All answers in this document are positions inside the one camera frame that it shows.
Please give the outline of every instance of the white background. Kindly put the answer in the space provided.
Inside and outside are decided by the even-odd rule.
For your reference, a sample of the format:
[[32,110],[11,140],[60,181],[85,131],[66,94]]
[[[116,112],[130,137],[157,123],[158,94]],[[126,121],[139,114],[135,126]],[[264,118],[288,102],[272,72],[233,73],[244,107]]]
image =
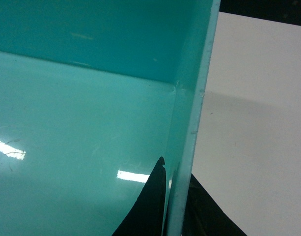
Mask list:
[[248,236],[301,236],[301,27],[219,14],[192,172]]

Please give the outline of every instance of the teal container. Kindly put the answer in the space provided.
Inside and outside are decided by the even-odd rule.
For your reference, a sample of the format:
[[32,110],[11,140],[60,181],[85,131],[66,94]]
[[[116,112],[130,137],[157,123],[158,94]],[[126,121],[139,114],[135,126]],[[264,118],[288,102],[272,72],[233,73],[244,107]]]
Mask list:
[[219,0],[0,0],[0,236],[109,236],[163,156],[180,235]]

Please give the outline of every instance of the bin floor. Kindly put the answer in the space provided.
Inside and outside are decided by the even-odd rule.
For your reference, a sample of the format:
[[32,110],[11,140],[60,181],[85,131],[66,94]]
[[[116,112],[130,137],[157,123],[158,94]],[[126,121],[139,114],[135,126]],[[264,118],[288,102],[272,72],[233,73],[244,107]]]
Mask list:
[[111,235],[174,101],[170,84],[0,52],[0,235]]

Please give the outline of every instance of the black object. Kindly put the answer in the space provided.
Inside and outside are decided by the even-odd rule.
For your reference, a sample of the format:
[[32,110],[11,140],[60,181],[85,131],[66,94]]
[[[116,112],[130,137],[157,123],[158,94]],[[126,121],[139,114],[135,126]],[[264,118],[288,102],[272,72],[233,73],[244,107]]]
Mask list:
[[301,26],[301,0],[221,0],[220,11]]
[[246,236],[191,176],[182,236]]
[[166,174],[160,157],[139,197],[113,236],[161,236]]

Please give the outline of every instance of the white table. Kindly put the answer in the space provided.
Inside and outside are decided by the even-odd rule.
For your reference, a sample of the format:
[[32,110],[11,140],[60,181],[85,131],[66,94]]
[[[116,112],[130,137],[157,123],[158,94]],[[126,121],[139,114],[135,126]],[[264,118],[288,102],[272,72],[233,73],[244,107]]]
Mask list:
[[193,174],[249,236],[301,236],[301,27],[220,13]]

